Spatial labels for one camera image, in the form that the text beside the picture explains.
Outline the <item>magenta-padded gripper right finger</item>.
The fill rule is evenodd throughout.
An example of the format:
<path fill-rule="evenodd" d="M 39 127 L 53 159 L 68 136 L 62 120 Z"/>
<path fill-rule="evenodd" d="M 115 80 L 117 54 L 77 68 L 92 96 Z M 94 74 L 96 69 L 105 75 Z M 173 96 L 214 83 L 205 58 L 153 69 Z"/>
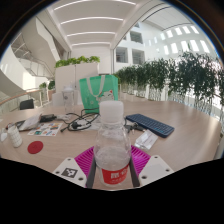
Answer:
<path fill-rule="evenodd" d="M 172 168 L 159 156 L 150 156 L 131 147 L 130 172 L 133 187 L 142 187 L 173 173 Z"/>

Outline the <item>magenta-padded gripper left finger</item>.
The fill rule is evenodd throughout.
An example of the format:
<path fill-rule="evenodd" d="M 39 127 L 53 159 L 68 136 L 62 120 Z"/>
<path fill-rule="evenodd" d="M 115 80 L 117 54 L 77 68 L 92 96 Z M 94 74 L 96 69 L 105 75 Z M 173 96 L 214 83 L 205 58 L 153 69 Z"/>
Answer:
<path fill-rule="evenodd" d="M 53 173 L 84 188 L 92 188 L 96 172 L 93 148 L 85 150 L 75 158 L 66 158 Z"/>

